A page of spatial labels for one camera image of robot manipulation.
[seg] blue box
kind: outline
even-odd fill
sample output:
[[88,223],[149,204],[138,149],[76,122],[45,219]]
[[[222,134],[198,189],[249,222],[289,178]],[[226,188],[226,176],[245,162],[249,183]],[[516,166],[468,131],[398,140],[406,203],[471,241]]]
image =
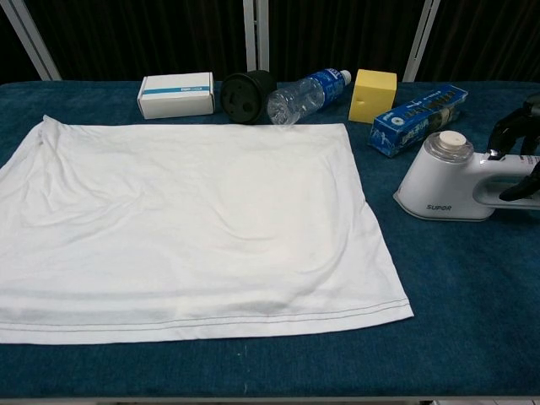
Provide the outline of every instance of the blue box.
[[368,144],[388,157],[395,156],[432,132],[454,121],[455,106],[468,92],[445,84],[436,91],[380,114],[371,127]]

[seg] white box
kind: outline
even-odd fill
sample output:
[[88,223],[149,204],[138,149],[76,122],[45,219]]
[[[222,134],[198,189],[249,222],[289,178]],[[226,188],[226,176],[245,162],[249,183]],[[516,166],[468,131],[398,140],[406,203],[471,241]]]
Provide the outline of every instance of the white box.
[[213,75],[166,74],[143,79],[137,97],[145,119],[212,114]]

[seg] black cylindrical object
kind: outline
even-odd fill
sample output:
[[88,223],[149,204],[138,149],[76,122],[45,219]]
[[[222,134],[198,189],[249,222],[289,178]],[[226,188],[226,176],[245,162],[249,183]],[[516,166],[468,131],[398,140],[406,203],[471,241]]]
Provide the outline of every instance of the black cylindrical object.
[[221,86],[221,107],[232,121],[254,124],[266,110],[268,95],[276,88],[276,80],[266,70],[233,73]]

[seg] table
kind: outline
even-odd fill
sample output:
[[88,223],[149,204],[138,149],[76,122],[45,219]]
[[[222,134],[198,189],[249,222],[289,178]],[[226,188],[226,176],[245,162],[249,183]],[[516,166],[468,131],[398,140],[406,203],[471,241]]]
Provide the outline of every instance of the table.
[[[540,84],[454,83],[469,91],[450,128],[483,150],[498,119]],[[44,114],[68,124],[145,123],[139,82],[0,86],[0,165]],[[399,84],[397,103],[436,84]],[[0,344],[0,398],[448,397],[540,395],[540,215],[482,223],[416,219],[392,199],[419,144],[388,159],[370,126],[347,122],[352,86],[304,123],[345,122],[366,199],[415,317],[310,336],[80,346]],[[218,123],[211,116],[152,123]]]

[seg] black curtain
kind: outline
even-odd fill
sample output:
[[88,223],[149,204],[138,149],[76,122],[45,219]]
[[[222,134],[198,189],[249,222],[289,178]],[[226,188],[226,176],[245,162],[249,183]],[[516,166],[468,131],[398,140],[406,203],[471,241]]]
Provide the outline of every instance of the black curtain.
[[2,63],[0,63],[0,84],[40,80],[40,75],[26,54],[8,16],[0,11],[0,38],[2,38]]
[[64,79],[246,70],[242,0],[25,0]]
[[402,78],[423,0],[270,0],[270,71],[296,80],[322,68]]
[[540,81],[540,1],[441,1],[416,80]]

